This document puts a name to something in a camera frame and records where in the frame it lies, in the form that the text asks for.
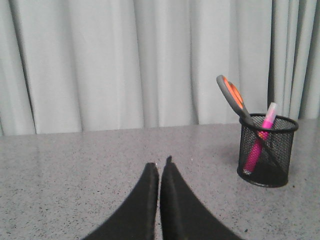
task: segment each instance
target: black mesh pen holder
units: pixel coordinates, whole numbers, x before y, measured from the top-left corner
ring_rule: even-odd
[[[241,123],[238,175],[251,184],[276,188],[288,183],[291,148],[299,125],[276,116],[272,128],[262,126],[265,114],[251,114],[254,125]]]

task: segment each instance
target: curtain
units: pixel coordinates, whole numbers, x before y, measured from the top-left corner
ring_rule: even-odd
[[[0,133],[234,123],[320,109],[319,2],[1,0]]]

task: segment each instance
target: gray speckled countertop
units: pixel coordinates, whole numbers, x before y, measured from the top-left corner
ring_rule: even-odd
[[[320,124],[295,133],[289,183],[237,175],[240,124],[0,137],[0,239],[77,240],[108,218],[145,163],[173,156],[196,196],[246,240],[320,240]],[[159,209],[156,239],[161,240]]]

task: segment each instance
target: pen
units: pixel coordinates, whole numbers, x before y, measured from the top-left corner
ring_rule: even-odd
[[[263,123],[262,123],[263,128],[271,129],[276,118],[276,108],[277,108],[277,104],[275,102],[272,102],[263,120]],[[269,133],[266,131],[260,131],[258,135],[263,140],[267,140]],[[256,139],[249,153],[248,159],[243,167],[244,174],[250,175],[255,170],[261,151],[262,151],[262,144],[259,139]]]

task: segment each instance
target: curtain fold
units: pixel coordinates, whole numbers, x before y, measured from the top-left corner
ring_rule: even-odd
[[[300,1],[289,117],[297,119],[306,78],[317,0]]]
[[[316,0],[3,0],[0,32],[4,135],[234,123],[220,74],[319,116]]]
[[[34,134],[35,126],[8,1],[0,1],[0,134]]]

